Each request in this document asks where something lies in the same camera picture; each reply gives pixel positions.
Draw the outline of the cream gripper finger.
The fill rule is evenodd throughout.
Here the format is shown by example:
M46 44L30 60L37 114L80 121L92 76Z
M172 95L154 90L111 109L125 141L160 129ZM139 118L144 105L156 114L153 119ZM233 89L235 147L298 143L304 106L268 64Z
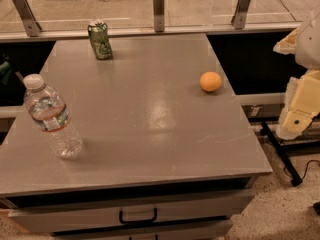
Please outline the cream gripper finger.
M291 31L285 38L275 44L273 51L284 55L294 54L297 33L298 29Z
M308 70L300 78L291 77L276 128L277 136L284 140L295 139L319 113L320 71Z

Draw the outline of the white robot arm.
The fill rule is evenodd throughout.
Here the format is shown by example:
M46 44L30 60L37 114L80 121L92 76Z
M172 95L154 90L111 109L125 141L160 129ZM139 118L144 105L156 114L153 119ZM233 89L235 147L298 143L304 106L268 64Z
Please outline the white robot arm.
M307 69L300 78L291 77L284 96L276 134L284 140L300 136L320 113L320 15L309 19L277 42L274 52L293 54L295 62Z

